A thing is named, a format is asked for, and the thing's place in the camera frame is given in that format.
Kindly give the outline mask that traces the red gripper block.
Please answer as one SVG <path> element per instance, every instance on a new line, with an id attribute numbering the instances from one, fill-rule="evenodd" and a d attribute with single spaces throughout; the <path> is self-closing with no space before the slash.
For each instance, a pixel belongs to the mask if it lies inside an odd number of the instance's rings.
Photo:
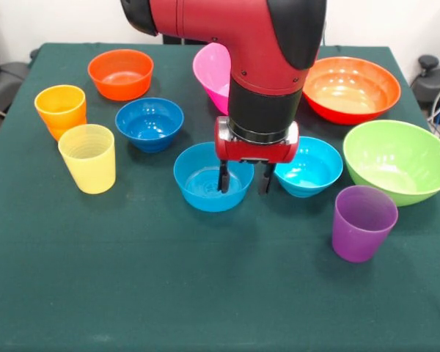
<path id="1" fill-rule="evenodd" d="M 226 194 L 230 184 L 227 161 L 265 161 L 264 173 L 258 186 L 259 194 L 267 194 L 274 176 L 276 164 L 286 164 L 293 160 L 299 143 L 298 123 L 293 122 L 287 129 L 285 139 L 274 144 L 254 144 L 237 137 L 228 127 L 229 117 L 216 119 L 214 136 L 215 151 L 220 159 L 218 191 Z"/>

